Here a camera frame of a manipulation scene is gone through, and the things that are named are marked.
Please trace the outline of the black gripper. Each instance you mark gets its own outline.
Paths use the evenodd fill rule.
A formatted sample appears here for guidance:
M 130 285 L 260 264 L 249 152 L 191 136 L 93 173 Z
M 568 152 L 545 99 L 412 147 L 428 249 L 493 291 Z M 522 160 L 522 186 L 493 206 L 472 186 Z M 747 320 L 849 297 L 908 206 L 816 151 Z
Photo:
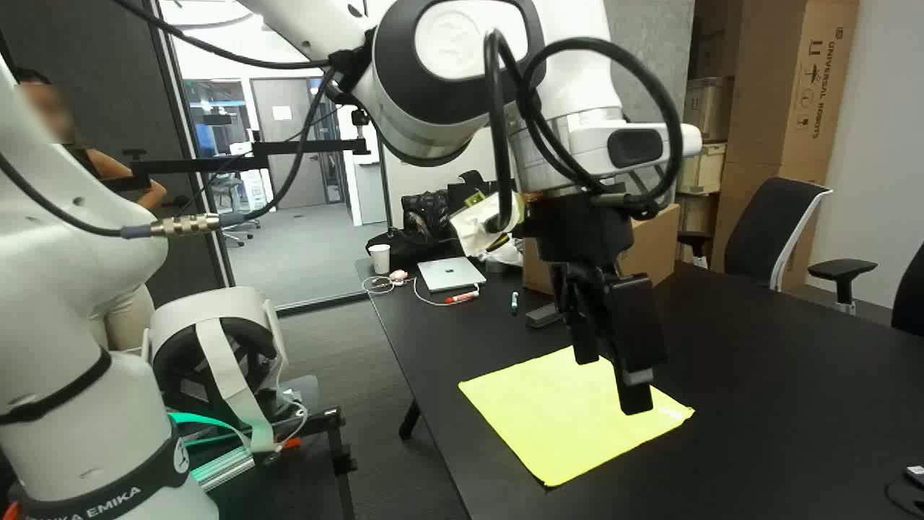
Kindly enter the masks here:
M 617 253 L 631 242 L 630 220 L 595 197 L 539 199 L 530 206 L 539 259 L 550 268 L 553 303 L 568 320 L 574 360 L 614 352 L 623 414 L 653 407 L 663 336 L 649 278 L 623 279 Z

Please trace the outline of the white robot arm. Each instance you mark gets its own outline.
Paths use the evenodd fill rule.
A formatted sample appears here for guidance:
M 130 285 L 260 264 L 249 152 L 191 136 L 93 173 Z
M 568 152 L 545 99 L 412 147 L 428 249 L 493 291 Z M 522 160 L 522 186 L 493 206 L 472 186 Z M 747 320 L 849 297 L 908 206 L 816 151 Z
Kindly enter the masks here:
M 608 40 L 602 0 L 240 0 L 308 67 L 343 74 L 383 144 L 416 165 L 457 160 L 481 126 L 559 125 L 562 157 L 511 151 L 545 199 L 608 177 L 676 173 L 701 147 L 663 84 Z M 192 483 L 148 360 L 106 350 L 96 314 L 165 264 L 169 226 L 90 180 L 0 71 L 2 454 L 29 520 L 220 520 Z

